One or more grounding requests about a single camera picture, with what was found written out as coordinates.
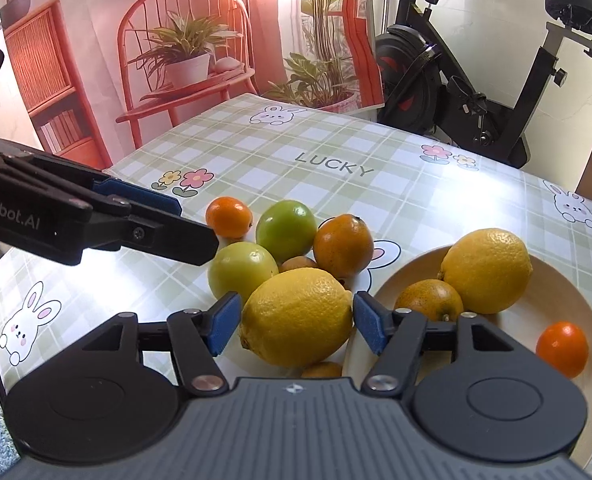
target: bike seat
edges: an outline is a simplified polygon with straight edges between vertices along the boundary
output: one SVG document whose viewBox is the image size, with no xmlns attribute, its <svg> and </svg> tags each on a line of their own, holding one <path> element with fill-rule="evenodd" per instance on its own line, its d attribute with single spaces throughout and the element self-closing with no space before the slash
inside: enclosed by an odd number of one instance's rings
<svg viewBox="0 0 592 480">
<path fill-rule="evenodd" d="M 566 27 L 592 35 L 592 0 L 545 0 L 545 10 Z"/>
</svg>

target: bookshelf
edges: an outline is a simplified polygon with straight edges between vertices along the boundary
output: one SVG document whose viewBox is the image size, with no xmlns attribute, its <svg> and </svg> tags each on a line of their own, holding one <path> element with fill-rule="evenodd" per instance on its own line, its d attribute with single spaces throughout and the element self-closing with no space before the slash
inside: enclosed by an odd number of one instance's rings
<svg viewBox="0 0 592 480">
<path fill-rule="evenodd" d="M 60 0 L 45 2 L 3 32 L 42 148 L 99 170 L 111 166 L 71 51 Z"/>
</svg>

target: cartoon flower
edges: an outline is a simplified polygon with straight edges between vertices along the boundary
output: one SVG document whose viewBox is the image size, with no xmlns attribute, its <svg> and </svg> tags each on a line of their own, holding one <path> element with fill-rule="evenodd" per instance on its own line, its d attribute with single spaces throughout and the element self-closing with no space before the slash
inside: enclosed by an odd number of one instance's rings
<svg viewBox="0 0 592 480">
<path fill-rule="evenodd" d="M 175 181 L 180 180 L 180 170 L 166 171 L 158 180 L 163 186 L 171 186 Z"/>
<path fill-rule="evenodd" d="M 452 152 L 448 152 L 447 150 L 442 149 L 440 146 L 429 146 L 428 144 L 423 144 L 421 148 L 423 149 L 423 153 L 425 153 L 427 156 L 447 158 L 452 154 Z"/>
<path fill-rule="evenodd" d="M 454 155 L 454 160 L 464 166 L 476 166 L 476 160 L 474 160 L 470 156 Z"/>
<path fill-rule="evenodd" d="M 202 184 L 214 178 L 213 173 L 208 173 L 205 168 L 196 171 L 188 171 L 183 175 L 179 186 L 180 187 L 202 187 Z"/>
</svg>

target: white flower pot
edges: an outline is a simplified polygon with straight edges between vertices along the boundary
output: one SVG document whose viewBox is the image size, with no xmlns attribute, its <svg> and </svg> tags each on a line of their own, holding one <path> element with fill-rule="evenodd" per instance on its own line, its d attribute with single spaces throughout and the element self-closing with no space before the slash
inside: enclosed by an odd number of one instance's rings
<svg viewBox="0 0 592 480">
<path fill-rule="evenodd" d="M 165 65 L 167 80 L 174 88 L 182 88 L 207 79 L 210 54 L 206 52 L 192 59 Z"/>
</svg>

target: checkered tablecloth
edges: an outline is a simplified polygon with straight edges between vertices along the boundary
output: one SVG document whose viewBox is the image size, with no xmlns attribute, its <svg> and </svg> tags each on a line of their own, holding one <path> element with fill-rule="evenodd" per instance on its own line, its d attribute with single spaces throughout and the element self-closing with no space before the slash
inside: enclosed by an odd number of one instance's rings
<svg viewBox="0 0 592 480">
<path fill-rule="evenodd" d="M 255 218 L 287 198 L 307 204 L 319 221 L 356 214 L 375 239 L 401 249 L 391 265 L 369 270 L 362 283 L 371 283 L 372 292 L 417 254 L 477 228 L 504 228 L 566 276 L 592 306 L 589 200 L 431 139 L 283 106 L 249 94 L 237 97 L 168 131 L 111 173 L 177 197 L 183 215 L 197 221 L 222 195 L 247 203 Z M 62 307 L 39 328 L 29 356 L 17 366 L 0 348 L 6 387 L 118 312 L 154 321 L 190 306 L 209 307 L 214 297 L 206 270 L 126 249 L 86 251 L 77 267 L 9 251 L 0 262 L 0 335 L 37 282 L 43 283 L 39 301 L 57 300 Z M 284 373 L 236 344 L 219 361 L 229 377 L 251 369 Z M 146 356 L 146 363 L 172 376 L 166 356 Z M 587 470 L 592 474 L 592 462 Z"/>
</svg>

